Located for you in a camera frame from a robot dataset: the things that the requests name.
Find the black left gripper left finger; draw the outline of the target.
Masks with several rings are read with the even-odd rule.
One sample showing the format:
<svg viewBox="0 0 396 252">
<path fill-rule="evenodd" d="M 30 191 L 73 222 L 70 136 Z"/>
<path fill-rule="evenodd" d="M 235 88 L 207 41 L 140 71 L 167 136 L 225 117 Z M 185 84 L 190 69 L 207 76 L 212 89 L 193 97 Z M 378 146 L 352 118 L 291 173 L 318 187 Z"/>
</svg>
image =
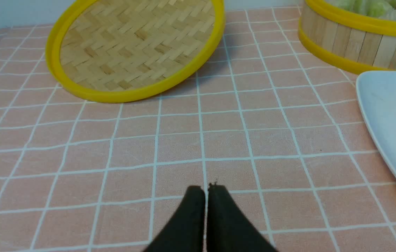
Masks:
<svg viewBox="0 0 396 252">
<path fill-rule="evenodd" d="M 169 221 L 145 252 L 203 251 L 205 193 L 200 186 L 190 185 Z"/>
</svg>

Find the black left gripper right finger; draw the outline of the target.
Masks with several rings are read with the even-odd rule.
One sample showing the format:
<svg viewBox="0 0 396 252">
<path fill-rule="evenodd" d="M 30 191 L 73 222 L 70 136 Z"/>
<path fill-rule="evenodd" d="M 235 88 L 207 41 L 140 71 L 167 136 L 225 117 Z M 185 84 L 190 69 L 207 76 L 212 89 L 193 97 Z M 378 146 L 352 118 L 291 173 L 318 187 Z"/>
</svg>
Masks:
<svg viewBox="0 0 396 252">
<path fill-rule="evenodd" d="M 276 252 L 247 219 L 224 185 L 208 187 L 208 252 Z"/>
</svg>

